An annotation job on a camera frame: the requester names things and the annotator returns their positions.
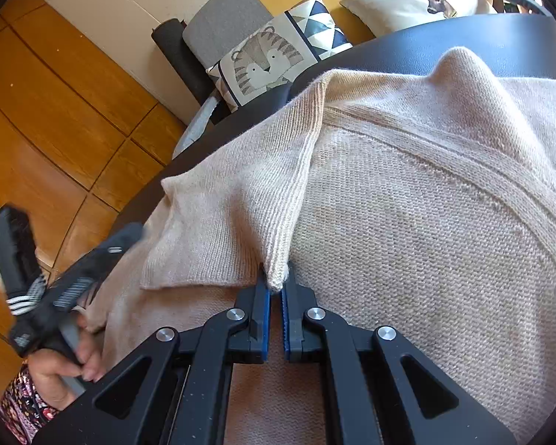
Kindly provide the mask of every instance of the white pillow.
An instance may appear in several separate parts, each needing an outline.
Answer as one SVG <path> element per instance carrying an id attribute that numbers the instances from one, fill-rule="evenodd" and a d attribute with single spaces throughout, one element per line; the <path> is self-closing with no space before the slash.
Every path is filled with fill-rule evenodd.
<path id="1" fill-rule="evenodd" d="M 342 0 L 375 37 L 457 16 L 475 14 L 478 0 Z"/>

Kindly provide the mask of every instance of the pillow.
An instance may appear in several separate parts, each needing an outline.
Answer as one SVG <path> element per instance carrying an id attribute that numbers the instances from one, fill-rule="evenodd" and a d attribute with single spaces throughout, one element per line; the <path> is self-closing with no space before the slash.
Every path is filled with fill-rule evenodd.
<path id="1" fill-rule="evenodd" d="M 321 0 L 274 17 L 206 72 L 231 112 L 352 45 Z"/>
<path id="2" fill-rule="evenodd" d="M 375 37 L 457 16 L 475 14 L 478 0 L 342 0 Z"/>

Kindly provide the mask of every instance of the human hand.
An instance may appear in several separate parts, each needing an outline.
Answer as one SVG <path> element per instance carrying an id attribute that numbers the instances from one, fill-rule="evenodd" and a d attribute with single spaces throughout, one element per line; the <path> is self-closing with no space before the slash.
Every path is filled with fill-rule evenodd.
<path id="1" fill-rule="evenodd" d="M 86 382 L 96 382 L 105 374 L 101 353 L 92 334 L 86 331 L 86 320 L 80 314 L 77 323 L 80 327 L 80 339 L 76 358 L 82 363 L 81 367 L 57 351 L 47 348 L 39 349 L 28 357 L 29 373 L 37 393 L 45 403 L 57 410 L 63 410 L 76 399 L 76 395 L 60 376 L 82 376 Z"/>

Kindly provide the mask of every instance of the cartoon tiger face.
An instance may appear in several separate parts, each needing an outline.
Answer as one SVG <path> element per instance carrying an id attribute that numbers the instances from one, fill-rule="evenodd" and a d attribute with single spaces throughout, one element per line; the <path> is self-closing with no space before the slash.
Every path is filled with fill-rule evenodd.
<path id="1" fill-rule="evenodd" d="M 273 26 L 253 35 L 242 49 L 231 56 L 235 64 L 235 78 L 243 95 L 262 87 L 285 83 L 285 72 L 303 61 L 301 53 Z"/>

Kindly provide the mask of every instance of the person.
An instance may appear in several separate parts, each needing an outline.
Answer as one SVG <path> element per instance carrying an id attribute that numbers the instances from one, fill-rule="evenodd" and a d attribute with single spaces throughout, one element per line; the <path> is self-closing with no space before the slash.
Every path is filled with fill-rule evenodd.
<path id="1" fill-rule="evenodd" d="M 61 376 L 96 382 L 105 374 L 101 353 L 93 335 L 86 330 L 85 318 L 77 314 L 76 320 L 80 327 L 76 357 L 82 365 L 52 349 L 39 349 L 23 362 L 0 398 L 1 420 L 24 445 L 30 444 L 43 425 L 76 399 Z"/>

